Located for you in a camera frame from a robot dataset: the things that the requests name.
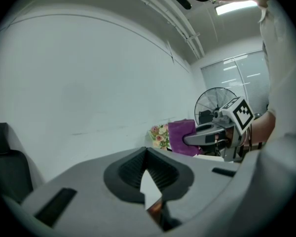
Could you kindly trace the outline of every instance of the electric fan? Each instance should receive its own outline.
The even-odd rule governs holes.
[[[205,91],[195,105],[195,120],[198,125],[212,122],[214,111],[219,110],[236,95],[226,88],[212,88]]]

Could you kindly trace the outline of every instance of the person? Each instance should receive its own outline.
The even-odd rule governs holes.
[[[219,3],[246,0],[209,1]],[[270,76],[267,112],[252,124],[252,144],[256,144],[296,133],[296,30],[276,0],[253,1],[257,2],[262,11],[262,49]],[[248,143],[249,137],[246,136],[244,144]]]

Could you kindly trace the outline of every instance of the purple cloth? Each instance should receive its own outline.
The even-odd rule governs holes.
[[[201,154],[198,146],[188,146],[183,142],[183,137],[196,133],[195,121],[193,119],[184,119],[168,124],[169,142],[173,152],[195,156]]]

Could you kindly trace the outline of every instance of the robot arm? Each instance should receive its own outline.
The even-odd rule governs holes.
[[[213,122],[200,125],[196,134],[184,137],[187,145],[200,146],[204,152],[218,152],[225,161],[239,158],[237,147],[241,146],[243,136],[255,117],[243,97],[233,98],[214,112]],[[232,138],[227,138],[226,130],[233,130]]]

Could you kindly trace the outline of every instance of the flower bouquet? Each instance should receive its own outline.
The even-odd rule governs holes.
[[[150,129],[149,134],[152,138],[152,146],[154,148],[161,148],[167,150],[167,147],[170,146],[168,124],[153,126]]]

